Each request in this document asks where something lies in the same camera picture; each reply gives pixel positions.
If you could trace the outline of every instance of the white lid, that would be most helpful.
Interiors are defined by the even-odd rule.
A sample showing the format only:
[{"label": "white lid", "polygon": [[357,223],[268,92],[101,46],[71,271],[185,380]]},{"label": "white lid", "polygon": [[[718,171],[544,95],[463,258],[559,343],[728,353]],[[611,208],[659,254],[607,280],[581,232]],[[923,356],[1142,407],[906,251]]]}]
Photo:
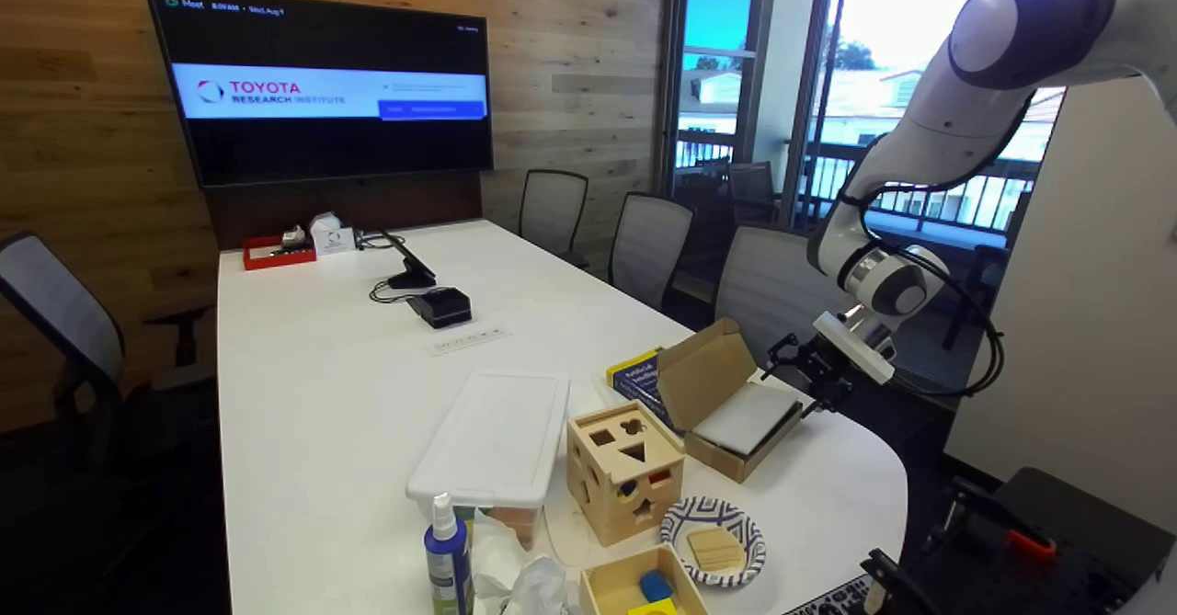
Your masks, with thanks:
[{"label": "white lid", "polygon": [[458,522],[450,504],[450,494],[433,496],[433,539],[444,542],[458,534]]},{"label": "white lid", "polygon": [[457,506],[538,509],[547,496],[567,402],[563,373],[472,373],[405,495],[425,508],[447,493]]}]

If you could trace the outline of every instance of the wall-mounted tv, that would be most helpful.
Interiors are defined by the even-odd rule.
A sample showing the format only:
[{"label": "wall-mounted tv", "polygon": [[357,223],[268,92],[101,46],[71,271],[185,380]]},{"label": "wall-mounted tv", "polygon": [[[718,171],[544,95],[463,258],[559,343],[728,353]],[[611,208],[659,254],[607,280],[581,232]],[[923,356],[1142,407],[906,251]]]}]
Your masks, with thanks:
[{"label": "wall-mounted tv", "polygon": [[201,187],[494,168],[484,18],[147,2]]}]

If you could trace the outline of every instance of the conference table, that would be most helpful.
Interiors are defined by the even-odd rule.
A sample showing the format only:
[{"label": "conference table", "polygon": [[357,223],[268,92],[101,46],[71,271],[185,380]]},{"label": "conference table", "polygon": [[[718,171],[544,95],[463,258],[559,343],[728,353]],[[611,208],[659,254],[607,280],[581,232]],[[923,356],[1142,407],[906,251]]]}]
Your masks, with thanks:
[{"label": "conference table", "polygon": [[[235,615],[432,613],[428,522],[405,484],[467,375],[567,373],[571,417],[624,401],[605,386],[609,365],[691,334],[488,221],[398,234],[438,285],[471,298],[473,321],[433,330],[407,305],[370,301],[374,283],[404,270],[395,250],[253,272],[240,250],[220,255],[217,352]],[[463,342],[471,335],[493,339]],[[455,340],[465,348],[440,350]],[[583,567],[657,543],[656,529],[609,548],[596,542],[567,494],[563,447],[536,550],[568,566],[574,580]],[[683,482],[684,496],[743,508],[767,544],[764,573],[750,584],[700,587],[712,614],[780,615],[860,574],[873,548],[899,557],[906,473],[883,440],[842,415],[812,414],[743,484],[691,457]]]}]

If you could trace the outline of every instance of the blue block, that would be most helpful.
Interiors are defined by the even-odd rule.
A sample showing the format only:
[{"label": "blue block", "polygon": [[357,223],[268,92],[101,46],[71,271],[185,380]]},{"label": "blue block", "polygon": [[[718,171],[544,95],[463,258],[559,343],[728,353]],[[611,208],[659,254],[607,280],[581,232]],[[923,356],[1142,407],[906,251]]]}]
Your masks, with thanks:
[{"label": "blue block", "polygon": [[646,601],[650,603],[670,599],[670,595],[674,594],[674,590],[670,589],[670,583],[666,582],[666,577],[663,576],[657,569],[645,576],[641,576],[638,584],[641,586],[641,594],[645,595]]}]

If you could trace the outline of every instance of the wooden wall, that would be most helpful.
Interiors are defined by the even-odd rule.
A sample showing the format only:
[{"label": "wooden wall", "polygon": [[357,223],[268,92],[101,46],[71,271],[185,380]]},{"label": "wooden wall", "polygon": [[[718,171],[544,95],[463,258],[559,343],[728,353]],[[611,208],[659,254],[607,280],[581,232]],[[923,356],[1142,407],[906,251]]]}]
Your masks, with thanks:
[{"label": "wooden wall", "polygon": [[[516,225],[526,167],[580,171],[578,249],[601,272],[621,196],[650,187],[660,0],[344,1],[486,15],[500,167],[483,176],[486,216]],[[121,322],[128,383],[171,356],[171,334],[139,326],[140,309],[215,292],[145,0],[0,0],[0,235],[18,229],[41,234]],[[0,301],[0,430],[49,417],[58,366]]]}]

